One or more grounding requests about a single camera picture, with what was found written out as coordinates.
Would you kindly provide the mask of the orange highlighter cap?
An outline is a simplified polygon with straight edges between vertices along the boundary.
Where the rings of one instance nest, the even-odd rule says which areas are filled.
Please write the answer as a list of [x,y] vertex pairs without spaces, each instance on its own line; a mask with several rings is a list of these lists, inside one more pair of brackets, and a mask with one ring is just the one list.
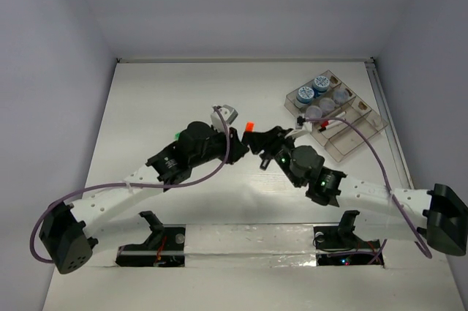
[[247,122],[245,126],[245,131],[246,132],[253,132],[254,131],[254,123],[253,122]]

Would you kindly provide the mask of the green highlighter black body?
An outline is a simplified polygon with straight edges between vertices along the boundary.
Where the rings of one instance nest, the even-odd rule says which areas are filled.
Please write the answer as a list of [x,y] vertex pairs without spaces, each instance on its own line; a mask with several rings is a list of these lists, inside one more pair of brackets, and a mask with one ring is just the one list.
[[268,169],[268,166],[270,165],[270,162],[271,162],[270,157],[261,156],[260,169],[262,171],[266,171]]

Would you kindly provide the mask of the clear jar of clips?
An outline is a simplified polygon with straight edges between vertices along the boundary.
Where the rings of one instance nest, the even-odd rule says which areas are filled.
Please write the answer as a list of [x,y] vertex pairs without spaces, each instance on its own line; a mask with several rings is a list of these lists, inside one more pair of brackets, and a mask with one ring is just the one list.
[[350,95],[346,89],[336,89],[333,92],[333,101],[337,105],[343,105],[344,103],[348,101],[349,98],[350,98]]
[[321,119],[322,109],[316,105],[311,105],[306,109],[305,117],[307,119]]
[[324,115],[331,113],[336,109],[336,103],[329,97],[324,97],[319,101],[319,107]]

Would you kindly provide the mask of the blue cleaning gel jar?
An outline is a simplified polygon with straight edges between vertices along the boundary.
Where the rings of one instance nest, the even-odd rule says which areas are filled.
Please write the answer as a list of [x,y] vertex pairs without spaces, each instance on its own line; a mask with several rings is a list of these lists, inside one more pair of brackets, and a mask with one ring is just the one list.
[[314,91],[315,98],[322,96],[329,87],[330,80],[324,75],[319,75],[312,81],[312,89]]
[[297,108],[304,108],[310,105],[314,99],[314,89],[309,86],[302,86],[297,90],[294,105]]

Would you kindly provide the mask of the red capped white marker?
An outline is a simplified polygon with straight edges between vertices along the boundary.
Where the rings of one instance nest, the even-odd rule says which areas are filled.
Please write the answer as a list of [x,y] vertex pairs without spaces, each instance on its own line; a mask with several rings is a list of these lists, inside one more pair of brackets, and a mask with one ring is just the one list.
[[331,128],[337,127],[343,123],[342,119],[324,121],[319,128],[319,132],[324,132]]

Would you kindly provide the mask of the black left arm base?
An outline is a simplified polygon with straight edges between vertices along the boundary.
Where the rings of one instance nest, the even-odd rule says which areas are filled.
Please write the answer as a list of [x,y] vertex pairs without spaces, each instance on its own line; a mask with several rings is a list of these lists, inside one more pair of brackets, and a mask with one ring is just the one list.
[[120,267],[184,267],[184,225],[164,225],[152,211],[142,211],[151,233],[141,244],[119,247],[116,265]]

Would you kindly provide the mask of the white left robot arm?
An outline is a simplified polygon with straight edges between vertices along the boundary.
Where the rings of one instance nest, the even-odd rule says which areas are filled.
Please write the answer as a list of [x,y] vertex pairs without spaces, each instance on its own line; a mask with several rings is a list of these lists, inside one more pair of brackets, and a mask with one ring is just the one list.
[[155,213],[141,211],[129,220],[117,216],[152,196],[188,187],[193,168],[213,160],[221,167],[232,165],[248,150],[236,129],[193,121],[125,181],[92,187],[87,198],[71,194],[51,204],[32,235],[39,237],[60,274],[70,274],[114,247],[160,253],[173,238]]

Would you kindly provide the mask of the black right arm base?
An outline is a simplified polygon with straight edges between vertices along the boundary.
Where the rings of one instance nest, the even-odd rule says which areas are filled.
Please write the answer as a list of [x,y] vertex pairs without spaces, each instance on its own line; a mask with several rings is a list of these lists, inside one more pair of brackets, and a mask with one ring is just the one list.
[[355,234],[357,210],[343,213],[339,223],[314,226],[313,246],[318,266],[384,266],[379,240],[362,240]]

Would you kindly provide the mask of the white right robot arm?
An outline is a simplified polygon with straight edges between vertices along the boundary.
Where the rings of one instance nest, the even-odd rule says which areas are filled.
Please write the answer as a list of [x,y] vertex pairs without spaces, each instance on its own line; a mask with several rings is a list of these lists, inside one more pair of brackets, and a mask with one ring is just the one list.
[[324,158],[311,146],[295,146],[291,130],[275,127],[267,132],[245,132],[242,142],[260,156],[261,169],[275,161],[294,187],[306,188],[306,197],[321,206],[344,209],[344,217],[372,211],[399,223],[366,224],[346,222],[336,229],[338,241],[356,245],[363,236],[377,239],[415,241],[452,256],[467,252],[467,205],[447,185],[431,190],[392,190],[360,181],[341,171],[325,167]]

